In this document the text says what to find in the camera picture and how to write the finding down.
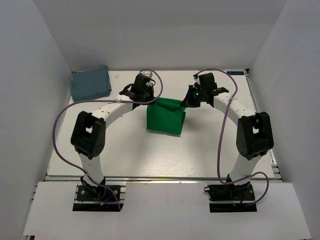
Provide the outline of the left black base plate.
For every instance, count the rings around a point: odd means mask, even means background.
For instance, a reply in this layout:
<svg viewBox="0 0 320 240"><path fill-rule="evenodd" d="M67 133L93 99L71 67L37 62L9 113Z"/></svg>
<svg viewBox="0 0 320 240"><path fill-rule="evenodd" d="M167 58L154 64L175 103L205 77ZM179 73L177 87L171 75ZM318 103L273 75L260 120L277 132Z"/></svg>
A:
<svg viewBox="0 0 320 240"><path fill-rule="evenodd" d="M79 184L76 188L72 211L73 212L120 212L125 202L125 187L121 185L109 185L118 199L119 205L113 194L102 189L98 195Z"/></svg>

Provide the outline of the blue label sticker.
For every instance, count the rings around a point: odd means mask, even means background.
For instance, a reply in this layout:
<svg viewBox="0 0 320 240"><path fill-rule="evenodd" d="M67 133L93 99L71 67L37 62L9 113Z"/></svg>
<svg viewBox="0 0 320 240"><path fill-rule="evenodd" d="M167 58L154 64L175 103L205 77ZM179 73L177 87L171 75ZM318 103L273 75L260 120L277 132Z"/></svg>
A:
<svg viewBox="0 0 320 240"><path fill-rule="evenodd" d="M244 76L245 73L243 71L227 71L227 74L231 76Z"/></svg>

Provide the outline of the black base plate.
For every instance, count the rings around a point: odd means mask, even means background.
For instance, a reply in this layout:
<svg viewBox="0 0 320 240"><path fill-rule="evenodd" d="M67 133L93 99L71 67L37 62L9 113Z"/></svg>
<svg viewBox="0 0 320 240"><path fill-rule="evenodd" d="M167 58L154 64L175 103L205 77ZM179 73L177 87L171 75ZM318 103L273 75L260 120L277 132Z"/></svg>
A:
<svg viewBox="0 0 320 240"><path fill-rule="evenodd" d="M257 212L252 184L211 184L204 187L208 194L211 213L254 213Z"/></svg>
<svg viewBox="0 0 320 240"><path fill-rule="evenodd" d="M102 189L98 195L79 184L76 188L72 211L73 212L120 212L125 202L125 187L121 185L109 185L118 199L119 205L113 194Z"/></svg>

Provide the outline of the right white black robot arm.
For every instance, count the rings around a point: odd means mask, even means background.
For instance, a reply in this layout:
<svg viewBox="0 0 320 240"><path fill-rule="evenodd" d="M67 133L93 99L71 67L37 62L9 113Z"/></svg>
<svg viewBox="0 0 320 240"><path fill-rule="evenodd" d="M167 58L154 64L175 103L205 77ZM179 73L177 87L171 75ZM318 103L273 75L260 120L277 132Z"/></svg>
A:
<svg viewBox="0 0 320 240"><path fill-rule="evenodd" d="M256 175L254 169L259 160L274 147L270 116L266 112L256 112L239 102L236 98L238 87L233 93L225 87L218 87L213 73L199 71L193 76L195 83L189 85L181 107L199 108L202 103L224 114L218 140L217 160L221 160L222 141L226 121L230 119L237 127L236 148L238 156L233 169L225 181L226 195L236 200L244 193L244 185Z"/></svg>

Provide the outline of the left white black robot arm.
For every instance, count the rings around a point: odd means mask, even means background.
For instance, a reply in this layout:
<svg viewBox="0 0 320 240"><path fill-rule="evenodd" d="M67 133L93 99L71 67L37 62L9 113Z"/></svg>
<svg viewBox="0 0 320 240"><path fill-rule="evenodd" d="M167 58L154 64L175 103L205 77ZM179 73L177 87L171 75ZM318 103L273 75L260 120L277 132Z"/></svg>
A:
<svg viewBox="0 0 320 240"><path fill-rule="evenodd" d="M85 170L81 183L88 188L88 193L94 199L99 200L106 193L100 161L106 143L106 129L140 103L152 101L154 84L152 73L139 73L134 83L125 86L112 102L93 112L82 111L78 114L70 141Z"/></svg>

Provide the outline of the green t shirt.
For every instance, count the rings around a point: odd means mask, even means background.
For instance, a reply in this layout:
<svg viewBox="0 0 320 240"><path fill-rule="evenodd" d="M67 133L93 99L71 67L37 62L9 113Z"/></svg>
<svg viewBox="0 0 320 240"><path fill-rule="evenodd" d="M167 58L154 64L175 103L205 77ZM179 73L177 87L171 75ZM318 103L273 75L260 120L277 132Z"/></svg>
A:
<svg viewBox="0 0 320 240"><path fill-rule="evenodd" d="M181 135L186 117L185 107L181 100L158 98L147 106L146 129L170 135Z"/></svg>

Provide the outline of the aluminium table rail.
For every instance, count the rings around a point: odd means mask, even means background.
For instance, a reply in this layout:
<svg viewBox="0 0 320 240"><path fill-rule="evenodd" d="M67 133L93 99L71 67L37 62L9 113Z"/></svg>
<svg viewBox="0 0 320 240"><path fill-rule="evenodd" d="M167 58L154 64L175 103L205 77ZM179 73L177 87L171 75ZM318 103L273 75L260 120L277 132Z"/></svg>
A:
<svg viewBox="0 0 320 240"><path fill-rule="evenodd" d="M105 176L106 181L217 181L217 177L116 177ZM47 175L45 181L79 181L80 176L53 176Z"/></svg>

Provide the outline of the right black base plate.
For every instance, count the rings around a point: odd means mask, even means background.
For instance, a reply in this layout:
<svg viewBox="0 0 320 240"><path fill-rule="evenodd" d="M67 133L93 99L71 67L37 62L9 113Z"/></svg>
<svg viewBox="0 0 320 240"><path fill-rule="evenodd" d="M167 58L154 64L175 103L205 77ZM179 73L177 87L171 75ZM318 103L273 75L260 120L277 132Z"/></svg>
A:
<svg viewBox="0 0 320 240"><path fill-rule="evenodd" d="M252 184L211 184L204 187L208 194L211 213L254 213L257 212Z"/></svg>

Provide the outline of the folded blue-grey t shirt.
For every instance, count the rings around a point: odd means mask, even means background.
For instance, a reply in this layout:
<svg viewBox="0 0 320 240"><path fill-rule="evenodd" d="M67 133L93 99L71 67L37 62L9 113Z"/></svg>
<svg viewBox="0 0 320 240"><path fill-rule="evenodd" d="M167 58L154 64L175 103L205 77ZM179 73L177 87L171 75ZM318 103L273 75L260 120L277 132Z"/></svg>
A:
<svg viewBox="0 0 320 240"><path fill-rule="evenodd" d="M109 97L111 92L112 86L106 65L72 73L70 95L74 102Z"/></svg>

